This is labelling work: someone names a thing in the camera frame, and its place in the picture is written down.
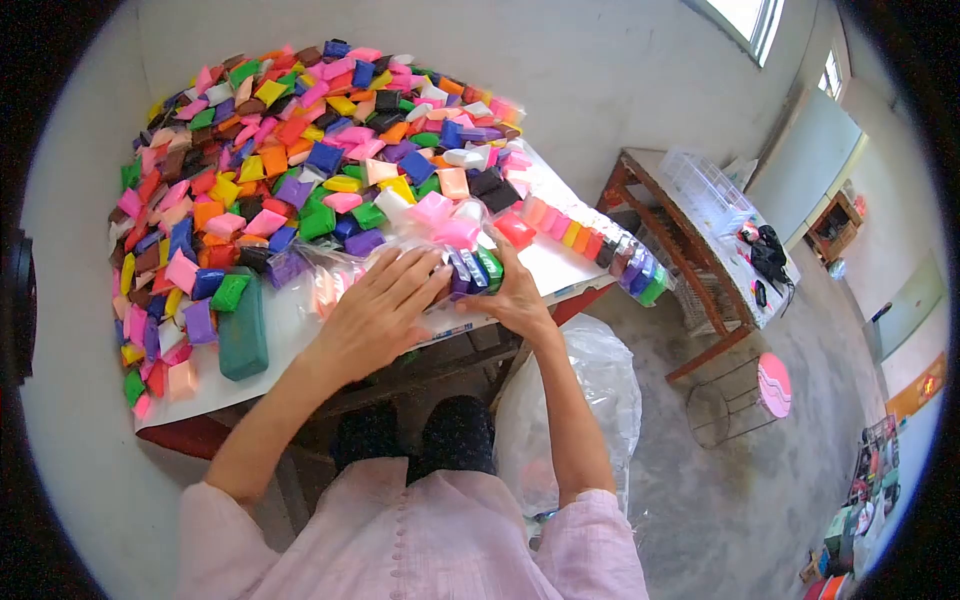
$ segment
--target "wall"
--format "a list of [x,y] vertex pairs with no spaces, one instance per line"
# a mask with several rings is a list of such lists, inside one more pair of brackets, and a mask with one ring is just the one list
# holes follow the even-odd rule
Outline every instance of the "wall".
[[897,419],[902,419],[917,413],[926,405],[931,395],[939,393],[946,385],[947,353],[941,352],[899,394],[886,401],[887,415],[894,415]]
[[[180,492],[207,462],[139,442],[122,394],[106,215],[150,104],[138,48],[126,5],[71,76],[37,148],[22,221],[34,238],[37,340],[22,400],[44,489],[94,577],[111,597],[169,598]],[[292,538],[276,494],[259,517],[272,540]]]
[[[850,177],[866,198],[867,217],[843,257],[847,283],[869,319],[931,249],[944,281],[947,262],[936,190],[920,143],[907,118],[890,109],[893,84],[876,65],[873,50],[855,28],[848,28],[847,36],[854,77],[841,106],[870,143]],[[857,65],[863,65],[865,77],[856,75]]]
[[[835,10],[821,3],[818,21],[826,27]],[[595,204],[621,146],[692,145],[717,161],[755,156],[801,66],[816,4],[785,4],[763,69],[680,0],[494,0],[402,9],[377,0],[275,0],[230,12],[217,0],[137,6],[155,99],[181,89],[204,62],[284,42],[299,50],[341,37],[410,53],[524,104],[527,139],[582,200]],[[491,25],[495,37],[472,33]],[[238,35],[253,28],[256,36]],[[822,69],[827,51],[819,66],[812,60],[804,68]]]
[[880,367],[890,397],[902,392],[947,349],[950,332],[949,298],[942,298],[897,350]]
[[937,431],[937,423],[940,420],[940,412],[943,408],[943,397],[944,394],[941,392],[931,398],[923,408],[907,419],[906,427],[903,427],[898,433],[897,441],[900,443],[900,466],[898,467],[900,499],[883,523],[883,530],[877,540],[876,551],[867,561],[867,572],[870,572],[879,561],[883,551],[897,532],[897,528],[900,527],[903,516],[907,513],[910,499],[920,483],[926,457],[930,452],[930,445]]

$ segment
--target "black bag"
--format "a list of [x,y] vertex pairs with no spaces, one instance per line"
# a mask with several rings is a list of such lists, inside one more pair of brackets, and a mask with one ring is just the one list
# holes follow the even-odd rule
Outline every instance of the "black bag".
[[[783,251],[783,245],[777,237],[777,232],[772,227],[761,225],[758,231],[759,238],[751,244],[750,261],[754,264],[754,269],[770,283],[770,287],[781,297],[783,293],[777,289],[778,283],[789,291],[790,296],[786,302],[789,307],[790,302],[793,301],[793,293],[796,288],[790,276],[786,273],[786,252]],[[785,314],[786,309],[784,308],[780,317],[782,318]]]

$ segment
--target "wire stand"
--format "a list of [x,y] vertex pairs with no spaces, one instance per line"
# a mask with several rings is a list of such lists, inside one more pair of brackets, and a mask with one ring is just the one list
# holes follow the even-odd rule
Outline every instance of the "wire stand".
[[[734,438],[739,438],[740,436],[742,436],[742,435],[744,435],[744,434],[750,433],[751,431],[756,431],[756,430],[758,430],[760,427],[769,425],[770,423],[778,420],[776,417],[773,417],[772,415],[770,415],[770,413],[769,413],[768,411],[765,411],[765,410],[763,409],[763,407],[760,406],[760,405],[758,404],[758,402],[756,402],[756,397],[757,397],[758,394],[759,394],[759,385],[756,383],[756,382],[757,382],[757,380],[756,380],[756,373],[757,373],[757,369],[758,369],[759,358],[760,358],[759,356],[756,357],[756,358],[752,358],[752,359],[750,359],[749,361],[743,363],[742,365],[739,365],[738,367],[734,367],[733,369],[731,369],[731,370],[723,373],[722,375],[720,375],[720,376],[718,376],[718,377],[715,377],[715,378],[711,379],[710,381],[705,381],[705,382],[703,382],[703,383],[698,383],[697,385],[693,386],[693,388],[690,389],[690,394],[686,397],[686,424],[687,424],[687,426],[690,428],[690,434],[693,436],[694,441],[696,441],[696,443],[697,443],[701,448],[706,449],[706,450],[712,450],[712,449],[714,449],[715,447],[719,446],[720,444],[723,444],[724,442],[728,442],[729,440],[732,440],[732,439],[734,439]],[[754,374],[753,381],[754,381],[754,387],[751,388],[751,389],[749,389],[749,390],[747,390],[746,392],[744,392],[744,393],[742,393],[742,394],[738,394],[738,395],[736,395],[736,396],[734,396],[734,397],[731,397],[731,398],[727,398],[727,397],[724,395],[722,388],[717,389],[717,393],[720,395],[721,398],[723,398],[723,402],[721,402],[720,404],[722,404],[722,406],[723,406],[723,411],[724,411],[725,414],[724,414],[723,416],[717,418],[717,419],[709,420],[709,421],[707,421],[707,422],[705,422],[705,423],[702,423],[702,424],[699,424],[699,425],[694,426],[693,423],[692,423],[691,420],[690,420],[690,404],[691,404],[691,402],[692,402],[694,399],[699,399],[700,396],[703,396],[703,395],[704,395],[704,392],[706,391],[705,388],[706,388],[707,386],[713,385],[713,384],[717,383],[718,381],[720,381],[721,379],[723,379],[724,377],[731,376],[731,375],[733,375],[734,373],[739,372],[741,369],[744,369],[745,367],[749,367],[749,366],[753,366],[753,374]],[[751,403],[749,403],[749,404],[747,404],[746,406],[743,406],[743,407],[741,407],[741,408],[737,408],[737,409],[735,409],[735,410],[732,410],[732,407],[733,407],[733,406],[736,406],[736,405],[738,404],[738,400],[740,400],[740,399],[741,399],[742,397],[744,397],[744,396],[749,396],[749,395],[753,395],[753,397],[754,397],[754,399],[755,399],[754,402],[751,402]],[[709,402],[709,399],[700,400],[700,401],[703,401],[704,403],[708,403],[708,402]],[[730,435],[730,425],[731,425],[731,421],[732,421],[733,416],[734,416],[734,415],[737,415],[737,414],[739,414],[739,413],[743,413],[744,411],[747,411],[747,410],[761,410],[761,411],[764,411],[768,416],[770,416],[770,417],[772,417],[772,418],[769,419],[769,420],[767,420],[767,421],[765,421],[765,422],[763,422],[763,423],[761,423],[761,424],[759,424],[759,425],[755,425],[755,426],[753,426],[753,427],[750,427],[749,429],[745,429],[744,431],[741,431],[741,432],[736,433],[736,434],[734,434],[734,435]],[[698,432],[699,430],[701,430],[701,429],[705,429],[705,428],[708,428],[708,427],[716,426],[717,423],[721,423],[721,422],[723,422],[723,425],[720,425],[721,427],[723,427],[723,434],[722,434],[721,436],[716,436],[716,437],[714,438],[715,440],[717,440],[717,442],[715,442],[714,444],[704,444],[704,442],[701,441],[700,437],[697,435],[697,432]]]

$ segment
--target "door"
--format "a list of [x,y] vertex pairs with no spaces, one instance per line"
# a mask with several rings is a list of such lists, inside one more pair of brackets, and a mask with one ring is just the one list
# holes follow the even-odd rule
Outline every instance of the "door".
[[946,294],[937,261],[929,254],[890,300],[890,309],[876,320],[881,360],[910,337]]

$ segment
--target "window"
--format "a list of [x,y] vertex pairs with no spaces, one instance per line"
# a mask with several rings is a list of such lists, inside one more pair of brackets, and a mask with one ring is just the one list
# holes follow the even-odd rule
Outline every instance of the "window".
[[833,50],[830,50],[827,55],[827,64],[824,65],[824,74],[820,76],[820,84],[817,87],[824,90],[827,96],[836,100],[840,97],[842,86],[843,78],[840,76],[840,67],[837,65]]
[[777,34],[784,0],[683,0],[710,19],[763,66]]

